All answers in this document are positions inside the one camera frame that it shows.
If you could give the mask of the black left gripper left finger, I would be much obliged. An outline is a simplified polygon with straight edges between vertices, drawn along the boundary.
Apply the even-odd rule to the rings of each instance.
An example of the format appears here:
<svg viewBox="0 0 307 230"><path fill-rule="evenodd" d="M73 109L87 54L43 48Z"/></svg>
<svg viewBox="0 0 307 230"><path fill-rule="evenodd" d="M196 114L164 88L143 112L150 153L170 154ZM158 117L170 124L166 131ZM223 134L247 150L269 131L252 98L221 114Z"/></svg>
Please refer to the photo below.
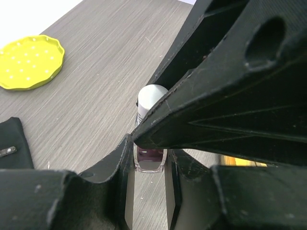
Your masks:
<svg viewBox="0 0 307 230"><path fill-rule="evenodd" d="M130 230L134 164L130 134L80 174L67 170L0 172L3 230Z"/></svg>

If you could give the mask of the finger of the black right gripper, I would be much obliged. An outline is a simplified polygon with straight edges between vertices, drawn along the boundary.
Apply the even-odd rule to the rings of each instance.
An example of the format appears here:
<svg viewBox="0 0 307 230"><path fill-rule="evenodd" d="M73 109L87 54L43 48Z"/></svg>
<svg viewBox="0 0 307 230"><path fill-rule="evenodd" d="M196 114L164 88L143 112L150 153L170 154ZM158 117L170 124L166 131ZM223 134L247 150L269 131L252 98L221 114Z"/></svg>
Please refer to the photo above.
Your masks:
<svg viewBox="0 0 307 230"><path fill-rule="evenodd" d="M198 0L148 81L171 89L214 50L246 7L246 0Z"/></svg>
<svg viewBox="0 0 307 230"><path fill-rule="evenodd" d="M307 164L307 3L248 0L224 38L133 132L144 149Z"/></svg>

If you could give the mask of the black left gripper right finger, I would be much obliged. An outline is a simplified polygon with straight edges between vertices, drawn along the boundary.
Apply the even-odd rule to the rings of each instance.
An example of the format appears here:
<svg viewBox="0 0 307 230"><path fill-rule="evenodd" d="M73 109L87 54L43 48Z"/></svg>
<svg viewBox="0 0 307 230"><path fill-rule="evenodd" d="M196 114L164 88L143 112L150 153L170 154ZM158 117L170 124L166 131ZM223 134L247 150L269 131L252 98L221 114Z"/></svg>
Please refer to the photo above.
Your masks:
<svg viewBox="0 0 307 230"><path fill-rule="evenodd" d="M171 230L304 230L305 167L211 168L181 149L165 163Z"/></svg>

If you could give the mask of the purple nail polish bottle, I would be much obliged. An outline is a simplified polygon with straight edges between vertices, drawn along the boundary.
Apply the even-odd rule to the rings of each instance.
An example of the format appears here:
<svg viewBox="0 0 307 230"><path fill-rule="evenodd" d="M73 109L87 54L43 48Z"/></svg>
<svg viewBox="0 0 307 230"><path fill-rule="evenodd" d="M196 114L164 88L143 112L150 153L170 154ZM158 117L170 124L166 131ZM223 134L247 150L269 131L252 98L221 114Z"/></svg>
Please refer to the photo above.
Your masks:
<svg viewBox="0 0 307 230"><path fill-rule="evenodd" d="M135 171L140 173L161 173L167 158L166 149L134 149Z"/></svg>

